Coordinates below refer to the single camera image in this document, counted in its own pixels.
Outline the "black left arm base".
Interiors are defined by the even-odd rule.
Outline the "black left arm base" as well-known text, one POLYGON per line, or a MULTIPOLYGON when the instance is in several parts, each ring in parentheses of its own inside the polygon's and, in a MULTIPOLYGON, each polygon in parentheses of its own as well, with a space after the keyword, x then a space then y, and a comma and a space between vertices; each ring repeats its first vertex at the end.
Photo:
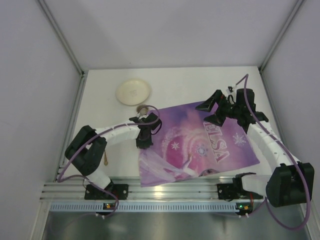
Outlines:
MULTIPOLYGON (((105 191, 110 192, 114 195, 118 200, 126 200, 129 194, 129 185, 128 184, 113 184, 111 187, 106 188, 105 191)), ((101 191, 94 187, 91 184, 88 184, 85 187, 85 200, 114 200, 115 198, 106 193, 105 191, 101 191)))

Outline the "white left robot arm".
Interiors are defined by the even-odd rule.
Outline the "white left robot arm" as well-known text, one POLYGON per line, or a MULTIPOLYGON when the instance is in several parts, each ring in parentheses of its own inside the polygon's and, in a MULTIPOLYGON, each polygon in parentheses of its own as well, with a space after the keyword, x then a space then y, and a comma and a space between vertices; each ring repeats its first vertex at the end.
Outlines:
POLYGON ((153 145, 154 131, 161 126, 160 117, 153 112, 141 118, 131 117, 111 127, 93 128, 85 125, 68 145, 64 156, 91 185, 99 190, 111 191, 113 181, 100 168, 106 147, 135 140, 138 149, 148 149, 153 145))

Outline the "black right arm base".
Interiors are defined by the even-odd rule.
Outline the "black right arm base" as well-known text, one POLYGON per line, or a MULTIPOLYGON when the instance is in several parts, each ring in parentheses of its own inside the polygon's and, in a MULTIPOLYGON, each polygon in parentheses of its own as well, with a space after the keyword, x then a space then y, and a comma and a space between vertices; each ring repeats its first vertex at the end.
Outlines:
POLYGON ((232 183, 219 183, 216 185, 219 200, 231 202, 233 200, 249 200, 248 193, 241 193, 232 183))

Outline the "purple Elsa placemat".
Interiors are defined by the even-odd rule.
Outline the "purple Elsa placemat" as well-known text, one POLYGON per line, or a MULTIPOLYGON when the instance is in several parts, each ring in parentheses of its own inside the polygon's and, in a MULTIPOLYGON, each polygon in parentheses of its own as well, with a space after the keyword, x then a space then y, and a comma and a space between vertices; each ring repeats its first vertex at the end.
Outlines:
POLYGON ((198 103, 159 110, 161 129, 153 145, 139 153, 141 187, 153 187, 260 163, 242 127, 227 118, 223 126, 205 122, 198 103))

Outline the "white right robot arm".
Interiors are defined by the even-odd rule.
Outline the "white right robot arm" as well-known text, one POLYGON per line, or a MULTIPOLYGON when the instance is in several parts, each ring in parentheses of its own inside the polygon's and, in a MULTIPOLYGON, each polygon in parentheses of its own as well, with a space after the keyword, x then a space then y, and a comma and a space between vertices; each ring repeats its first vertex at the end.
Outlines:
POLYGON ((266 115, 256 111, 252 89, 240 88, 229 95, 218 89, 196 106, 196 110, 210 112, 214 105, 217 109, 204 121, 221 127, 227 119, 235 119, 246 136, 258 146, 272 171, 271 175, 237 174, 232 180, 238 191, 266 197, 275 208, 304 204, 312 199, 313 166, 300 162, 283 149, 284 145, 277 139, 266 115))

